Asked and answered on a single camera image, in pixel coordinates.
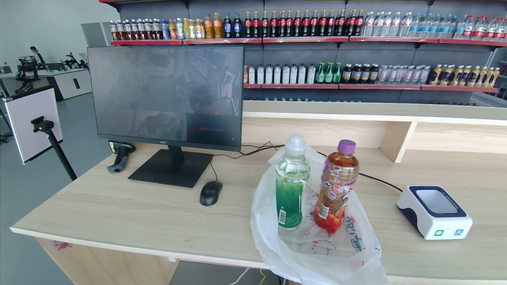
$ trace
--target cable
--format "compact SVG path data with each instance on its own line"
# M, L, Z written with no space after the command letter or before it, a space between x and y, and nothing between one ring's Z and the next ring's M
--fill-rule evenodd
M266 279L266 276L264 275L264 273L262 273L262 269L260 269L259 272L262 274L262 276L264 276L262 278L261 282L259 283L259 285L262 285L262 282L264 282L264 279Z
M234 284L237 284L239 282L239 280L243 277L243 275L245 275L245 273L250 269L250 267L246 268L245 271L243 271L243 273L238 277L238 280L236 280L236 282L234 283L231 283L229 285L234 285Z

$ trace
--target monitor stand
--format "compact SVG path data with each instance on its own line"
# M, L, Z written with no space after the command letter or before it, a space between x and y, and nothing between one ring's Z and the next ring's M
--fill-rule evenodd
M159 150L129 179L193 188L208 167L213 154L183 152L181 147Z

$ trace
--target orange juice bottle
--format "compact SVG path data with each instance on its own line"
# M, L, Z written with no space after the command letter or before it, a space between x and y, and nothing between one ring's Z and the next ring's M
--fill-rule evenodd
M213 39L213 22L209 17L209 13L206 13L206 18L204 18L204 30L206 31L206 38Z

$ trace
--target green glass bottle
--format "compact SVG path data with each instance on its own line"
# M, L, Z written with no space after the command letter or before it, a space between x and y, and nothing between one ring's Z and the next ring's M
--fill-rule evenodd
M341 77L340 68L341 68L341 66L342 66L341 62L337 62L335 65L335 71L333 72L333 83L340 83L340 77Z
M324 83L325 74L324 74L324 63L319 62L318 63L318 69L317 69L317 83Z
M325 79L326 83L331 83L333 81L333 63L328 62L328 69L325 71Z

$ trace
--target green drink bottle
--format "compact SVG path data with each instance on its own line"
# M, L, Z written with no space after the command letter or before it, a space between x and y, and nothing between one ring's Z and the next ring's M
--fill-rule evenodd
M301 224L301 198L310 177L305 158L306 142L300 134L285 141L285 153L276 163L276 213L278 225L292 229Z

